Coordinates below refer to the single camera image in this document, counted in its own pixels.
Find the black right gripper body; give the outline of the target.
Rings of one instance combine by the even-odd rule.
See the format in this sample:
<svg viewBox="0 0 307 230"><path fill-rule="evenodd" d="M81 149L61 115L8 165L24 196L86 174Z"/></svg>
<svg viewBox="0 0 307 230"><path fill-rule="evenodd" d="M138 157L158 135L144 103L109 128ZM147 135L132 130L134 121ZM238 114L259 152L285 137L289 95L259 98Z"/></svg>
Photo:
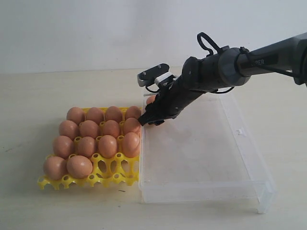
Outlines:
<svg viewBox="0 0 307 230"><path fill-rule="evenodd" d="M179 76L171 86L162 89L155 97L155 101L146 106L145 112L155 115L155 123L159 125L167 119L175 119L190 103L201 96L184 85L184 78Z"/></svg>

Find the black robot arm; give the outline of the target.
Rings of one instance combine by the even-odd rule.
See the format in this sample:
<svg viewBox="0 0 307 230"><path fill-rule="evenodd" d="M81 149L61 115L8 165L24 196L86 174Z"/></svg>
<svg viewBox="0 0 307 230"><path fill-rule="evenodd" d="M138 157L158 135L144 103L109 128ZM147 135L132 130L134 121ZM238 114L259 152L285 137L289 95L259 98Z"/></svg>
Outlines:
<svg viewBox="0 0 307 230"><path fill-rule="evenodd" d="M158 126L167 119L175 119L201 95L228 93L244 85L253 75L275 72L292 77L297 85L307 82L305 33L254 51L245 47L219 47L204 32L197 35L197 40L209 54L203 59L189 57L180 76L172 74L165 63L138 74L139 86L158 87L154 102L145 107L138 119L142 126Z"/></svg>

